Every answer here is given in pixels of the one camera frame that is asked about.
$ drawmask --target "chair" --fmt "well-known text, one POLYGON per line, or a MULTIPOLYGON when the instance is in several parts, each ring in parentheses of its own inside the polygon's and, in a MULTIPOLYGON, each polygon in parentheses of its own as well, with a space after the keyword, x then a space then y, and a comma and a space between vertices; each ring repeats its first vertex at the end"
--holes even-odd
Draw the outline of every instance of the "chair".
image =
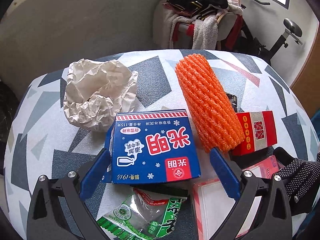
MULTIPOLYGON (((227 38, 229 35, 232 27, 234 26, 236 20, 237 20, 237 14, 233 12, 226 12, 222 14, 217 19, 218 24, 218 38, 217 38, 217 49, 220 50, 221 44, 220 41, 227 38)), ((190 24, 180 23, 178 30, 178 41, 173 43, 174 49, 191 49, 192 48, 192 37, 186 35, 186 32, 189 28, 190 24)))

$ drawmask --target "table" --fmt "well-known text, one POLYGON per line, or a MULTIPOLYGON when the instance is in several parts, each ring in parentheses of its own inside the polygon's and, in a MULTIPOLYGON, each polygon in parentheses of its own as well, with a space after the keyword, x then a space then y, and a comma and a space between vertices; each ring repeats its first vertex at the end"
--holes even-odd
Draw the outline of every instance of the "table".
MULTIPOLYGON (((174 68, 183 56, 192 53, 204 55, 224 90, 237 96, 238 112, 273 111, 278 140, 274 148, 281 146, 294 157, 315 160, 319 140, 310 119, 285 82, 257 57, 210 50, 154 50, 121 53, 98 61, 117 59, 139 72, 135 110, 188 109, 174 68)), ((92 160, 104 145, 104 133, 75 127, 65 118, 62 106, 67 72, 65 68, 33 80, 10 130, 4 160, 5 189, 10 221, 24 239, 30 197, 38 177, 65 176, 92 160)), ((197 151, 205 175, 207 155, 197 151)), ((100 218, 128 194, 126 185, 100 183, 86 204, 93 217, 100 218)), ((72 232, 80 235, 66 202, 60 202, 72 232)), ((292 218, 293 233, 305 216, 292 218)), ((181 208, 176 230, 167 238, 193 239, 194 228, 188 200, 181 208)))

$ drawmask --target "crumpled white paper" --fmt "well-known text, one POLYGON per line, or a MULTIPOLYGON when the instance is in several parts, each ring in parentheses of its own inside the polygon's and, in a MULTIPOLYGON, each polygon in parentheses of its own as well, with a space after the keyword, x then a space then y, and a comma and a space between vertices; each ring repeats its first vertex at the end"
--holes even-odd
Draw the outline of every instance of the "crumpled white paper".
POLYGON ((106 132, 117 113, 132 112, 138 72, 117 60, 81 59, 69 66, 63 111, 69 123, 106 132))

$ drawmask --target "orange foam net sleeve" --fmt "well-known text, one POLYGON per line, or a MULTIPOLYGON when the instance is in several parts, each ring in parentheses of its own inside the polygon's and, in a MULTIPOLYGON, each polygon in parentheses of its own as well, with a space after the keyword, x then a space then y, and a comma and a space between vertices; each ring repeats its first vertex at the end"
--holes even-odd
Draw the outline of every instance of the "orange foam net sleeve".
POLYGON ((239 119, 206 58, 186 56, 175 71, 205 151, 229 151, 243 142, 239 119))

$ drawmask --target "red and white box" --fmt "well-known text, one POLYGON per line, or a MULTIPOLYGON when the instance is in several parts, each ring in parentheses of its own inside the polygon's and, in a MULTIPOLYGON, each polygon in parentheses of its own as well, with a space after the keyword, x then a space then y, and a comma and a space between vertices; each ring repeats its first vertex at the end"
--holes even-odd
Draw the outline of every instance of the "red and white box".
POLYGON ((245 140, 232 151, 233 155, 253 153, 277 143, 272 111, 236 113, 236 115, 244 131, 245 140))

